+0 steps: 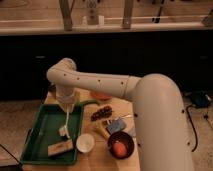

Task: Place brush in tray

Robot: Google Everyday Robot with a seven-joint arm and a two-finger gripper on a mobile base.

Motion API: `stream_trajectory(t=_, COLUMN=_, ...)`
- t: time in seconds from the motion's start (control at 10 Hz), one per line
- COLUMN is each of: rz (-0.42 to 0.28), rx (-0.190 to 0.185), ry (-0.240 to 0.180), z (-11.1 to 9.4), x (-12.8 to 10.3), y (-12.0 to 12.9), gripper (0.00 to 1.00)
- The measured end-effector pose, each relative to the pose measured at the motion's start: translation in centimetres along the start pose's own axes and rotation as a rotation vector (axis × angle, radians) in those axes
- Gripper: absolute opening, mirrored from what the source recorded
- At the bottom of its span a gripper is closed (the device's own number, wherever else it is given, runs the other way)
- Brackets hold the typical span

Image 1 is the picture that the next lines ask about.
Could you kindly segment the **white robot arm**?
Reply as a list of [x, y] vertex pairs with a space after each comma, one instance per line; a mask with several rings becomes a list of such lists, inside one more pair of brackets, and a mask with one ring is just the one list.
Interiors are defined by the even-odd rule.
[[46, 77], [63, 103], [72, 102], [75, 87], [130, 101], [140, 171], [195, 171], [183, 98], [171, 78], [79, 72], [70, 58], [50, 67]]

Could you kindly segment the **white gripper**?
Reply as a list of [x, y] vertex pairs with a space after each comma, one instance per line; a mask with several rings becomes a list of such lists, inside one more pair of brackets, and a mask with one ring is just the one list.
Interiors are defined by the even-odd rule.
[[61, 109], [66, 112], [66, 122], [65, 126], [59, 128], [59, 135], [66, 136], [70, 139], [68, 123], [69, 123], [69, 113], [73, 111], [75, 105], [75, 90], [73, 87], [69, 86], [56, 86], [56, 100], [61, 107]]

